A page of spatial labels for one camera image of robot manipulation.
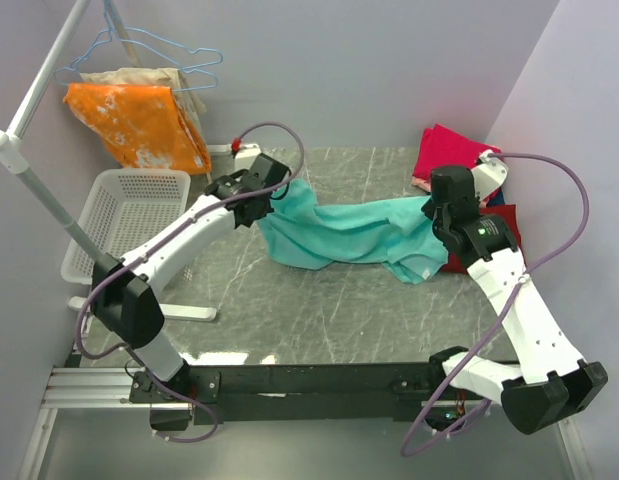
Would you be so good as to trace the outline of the teal t shirt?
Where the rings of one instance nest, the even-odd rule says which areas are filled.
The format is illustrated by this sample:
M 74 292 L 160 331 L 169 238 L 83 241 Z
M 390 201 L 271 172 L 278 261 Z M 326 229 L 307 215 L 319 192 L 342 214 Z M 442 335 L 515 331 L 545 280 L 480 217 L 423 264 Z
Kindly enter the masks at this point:
M 421 211 L 426 201 L 413 196 L 321 205 L 306 181 L 294 180 L 258 227 L 269 257 L 280 264 L 306 270 L 380 264 L 401 282 L 419 284 L 448 261 Z

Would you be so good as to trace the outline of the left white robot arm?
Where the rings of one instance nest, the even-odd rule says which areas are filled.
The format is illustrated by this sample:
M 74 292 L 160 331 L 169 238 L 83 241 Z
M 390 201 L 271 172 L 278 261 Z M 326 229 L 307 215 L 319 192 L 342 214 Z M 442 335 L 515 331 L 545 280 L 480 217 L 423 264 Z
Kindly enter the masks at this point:
M 272 193 L 291 176 L 266 154 L 248 169 L 212 182 L 193 205 L 121 260 L 107 254 L 94 264 L 92 312 L 154 376 L 153 389 L 175 402 L 191 389 L 190 367 L 163 332 L 157 296 L 206 247 L 273 211 Z

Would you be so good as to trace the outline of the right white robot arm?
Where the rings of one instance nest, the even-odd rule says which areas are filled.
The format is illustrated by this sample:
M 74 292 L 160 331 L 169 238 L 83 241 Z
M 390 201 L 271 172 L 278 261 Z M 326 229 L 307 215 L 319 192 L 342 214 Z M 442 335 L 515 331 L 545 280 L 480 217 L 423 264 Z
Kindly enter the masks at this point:
M 423 213 L 433 233 L 455 255 L 488 298 L 517 355 L 517 364 L 479 357 L 477 347 L 453 347 L 429 359 L 428 387 L 449 399 L 460 389 L 503 407 L 523 434 L 535 433 L 585 410 L 608 382 L 567 339 L 536 289 L 507 222 L 483 214 L 481 201 L 503 183 L 498 160 L 472 169 L 450 165 L 430 175 Z

